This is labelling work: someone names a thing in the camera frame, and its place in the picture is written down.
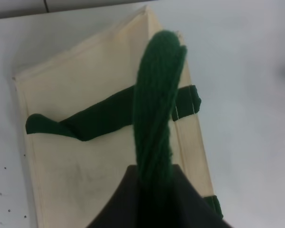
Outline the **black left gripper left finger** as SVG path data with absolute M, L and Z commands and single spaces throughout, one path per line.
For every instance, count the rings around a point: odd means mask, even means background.
M 127 167 L 116 191 L 89 228 L 137 228 L 140 185 L 135 165 Z

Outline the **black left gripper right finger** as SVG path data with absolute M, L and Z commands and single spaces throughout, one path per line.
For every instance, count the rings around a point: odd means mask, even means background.
M 165 187 L 142 195 L 143 228 L 229 228 L 197 193 L 179 165 Z

